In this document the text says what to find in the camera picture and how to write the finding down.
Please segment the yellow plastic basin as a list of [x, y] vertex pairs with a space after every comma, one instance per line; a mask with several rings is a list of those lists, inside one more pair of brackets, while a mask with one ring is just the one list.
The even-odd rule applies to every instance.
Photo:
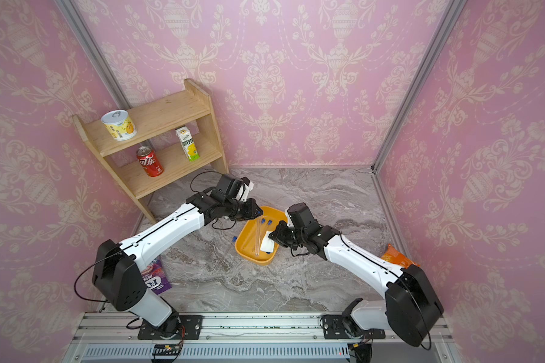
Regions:
[[[273, 231], [278, 223], [280, 221], [287, 221], [287, 216], [285, 213], [281, 210], [277, 210], [272, 207], [262, 207], [263, 210], [263, 216], [259, 218], [265, 218], [272, 221], [272, 225], [269, 227], [270, 231]], [[263, 252], [260, 253], [258, 257], [254, 255], [254, 252], [251, 250], [251, 248], [248, 246], [248, 223], [246, 223], [245, 227], [242, 229], [237, 241], [236, 241], [236, 252], [240, 255], [240, 257], [245, 258], [246, 260], [255, 263], [259, 266], [268, 266], [270, 263], [272, 263], [277, 250], [279, 249], [279, 245], [276, 243], [276, 247], [273, 253], [265, 254]]]

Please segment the white wiping cloth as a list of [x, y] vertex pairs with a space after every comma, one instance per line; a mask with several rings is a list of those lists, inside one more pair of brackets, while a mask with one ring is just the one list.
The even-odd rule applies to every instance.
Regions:
[[270, 237], [271, 233], [272, 231], [266, 231], [260, 243], [260, 251], [267, 254], [273, 253], [276, 247], [276, 242]]

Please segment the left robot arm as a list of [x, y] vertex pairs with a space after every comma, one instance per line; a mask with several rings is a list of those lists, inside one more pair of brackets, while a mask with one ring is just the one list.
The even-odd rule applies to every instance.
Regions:
[[142, 272], [174, 244], [218, 219], [244, 222], [263, 210], [249, 197], [254, 183], [223, 174], [214, 187], [195, 192], [175, 212], [120, 243], [106, 240], [98, 247], [92, 284], [119, 312], [130, 312], [163, 339], [181, 333], [177, 310], [144, 282]]

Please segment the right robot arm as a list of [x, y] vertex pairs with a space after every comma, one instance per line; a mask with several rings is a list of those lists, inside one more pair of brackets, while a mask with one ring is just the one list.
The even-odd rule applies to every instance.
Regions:
[[404, 268], [384, 261], [328, 225], [315, 225], [313, 230], [281, 221], [274, 231], [265, 233], [260, 247], [274, 244], [292, 252], [306, 248], [309, 255], [347, 269], [384, 300], [380, 309], [362, 298], [350, 303], [341, 315], [343, 337], [370, 340], [375, 331], [393, 331], [410, 346], [423, 346], [424, 340], [431, 342], [431, 330], [443, 316], [444, 308], [419, 266]]

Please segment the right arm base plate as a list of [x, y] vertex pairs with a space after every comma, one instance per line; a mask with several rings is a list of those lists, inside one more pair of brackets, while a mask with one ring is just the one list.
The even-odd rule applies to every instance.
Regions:
[[326, 340], [384, 340], [386, 338], [384, 330], [363, 330], [351, 317], [342, 315], [323, 315], [319, 324]]

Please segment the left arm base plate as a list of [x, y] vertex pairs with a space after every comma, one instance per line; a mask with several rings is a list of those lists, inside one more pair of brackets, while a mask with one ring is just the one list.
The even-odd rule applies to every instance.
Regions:
[[147, 321], [139, 328], [139, 340], [199, 340], [204, 317], [201, 315], [180, 315], [178, 320], [168, 319], [160, 328]]

